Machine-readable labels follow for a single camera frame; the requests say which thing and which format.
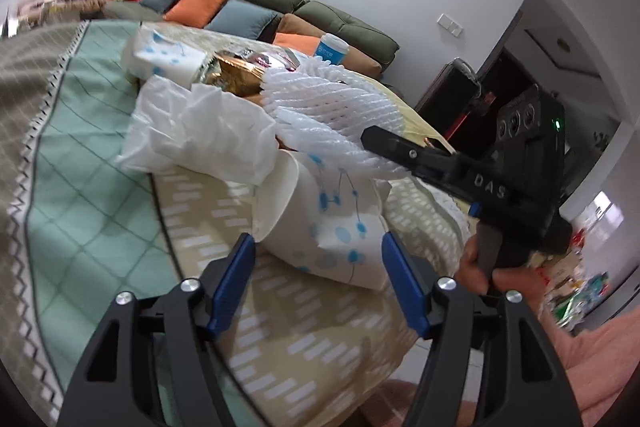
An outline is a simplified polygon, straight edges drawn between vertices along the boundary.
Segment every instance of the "window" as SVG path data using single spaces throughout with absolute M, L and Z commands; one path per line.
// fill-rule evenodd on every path
M 575 224 L 586 232 L 585 244 L 592 250 L 601 247 L 625 220 L 620 208 L 600 192 L 587 205 Z

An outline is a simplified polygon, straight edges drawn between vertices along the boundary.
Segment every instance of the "bed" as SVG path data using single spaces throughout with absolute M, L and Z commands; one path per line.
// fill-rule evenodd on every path
M 0 353 L 31 407 L 53 425 L 75 365 L 111 299 L 165 293 L 225 256 L 251 228 L 251 189 L 175 168 L 161 176 L 114 162 L 136 101 L 120 67 L 137 22 L 37 28 L 0 42 Z M 206 52 L 272 44 L 165 23 Z M 384 87 L 417 143 L 437 133 Z M 233 209 L 233 219 L 226 219 Z M 411 178 L 392 182 L 385 217 L 416 255 L 451 274 L 469 235 L 456 203 Z M 241 426 L 340 425 L 416 340 L 393 291 L 344 285 L 266 251 L 217 348 Z M 171 409 L 169 391 L 164 404 Z M 263 420 L 248 413 L 247 403 Z

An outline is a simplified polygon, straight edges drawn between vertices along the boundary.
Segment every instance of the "pink blanket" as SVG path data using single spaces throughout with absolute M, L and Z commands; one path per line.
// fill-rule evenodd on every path
M 612 406 L 640 361 L 640 308 L 595 331 L 572 337 L 549 314 L 541 320 L 574 390 L 584 427 L 593 427 Z M 416 386 L 390 380 L 361 407 L 372 427 L 400 427 Z M 473 423 L 475 404 L 463 402 L 459 427 Z

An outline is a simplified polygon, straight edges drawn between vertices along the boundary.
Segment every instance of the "green checkered blanket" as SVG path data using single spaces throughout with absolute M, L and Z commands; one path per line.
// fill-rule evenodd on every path
M 15 99 L 4 103 L 15 108 L 24 86 L 39 87 L 29 93 L 30 105 L 17 112 L 19 122 L 2 117 L 3 129 L 13 125 L 12 139 L 28 131 L 20 157 L 9 158 L 19 185 L 8 206 L 10 255 L 2 254 L 14 277 L 3 288 L 13 288 L 13 298 L 3 295 L 2 302 L 7 308 L 17 303 L 8 334 L 14 338 L 5 341 L 21 353 L 7 360 L 3 353 L 2 361 L 49 423 L 113 296 L 123 289 L 139 298 L 158 295 L 178 280 L 149 176 L 123 171 L 114 162 L 137 91 L 120 67 L 120 54 L 138 26 L 52 26 L 0 44 L 2 56 L 8 46 L 21 53 L 2 64 L 0 93 Z M 52 63 L 55 54 L 60 56 Z M 38 62 L 43 55 L 47 60 Z M 3 81 L 14 71 L 23 71 L 24 78 L 9 86 Z M 3 188 L 8 186 L 5 180 Z

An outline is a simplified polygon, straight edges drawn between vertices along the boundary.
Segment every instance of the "light switch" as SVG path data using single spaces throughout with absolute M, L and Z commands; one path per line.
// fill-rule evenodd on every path
M 449 31 L 454 37 L 459 37 L 460 33 L 462 33 L 462 28 L 453 22 L 451 23 L 451 26 L 449 26 Z
M 446 15 L 444 15 L 444 13 L 440 16 L 440 18 L 438 19 L 438 24 L 440 26 L 442 26 L 444 29 L 448 30 L 449 27 L 451 26 L 451 23 L 453 21 L 451 19 L 449 19 L 449 17 L 447 17 Z
M 438 24 L 446 29 L 449 33 L 451 33 L 454 37 L 459 37 L 460 33 L 464 29 L 457 22 L 450 19 L 449 16 L 444 15 L 444 13 L 438 19 Z

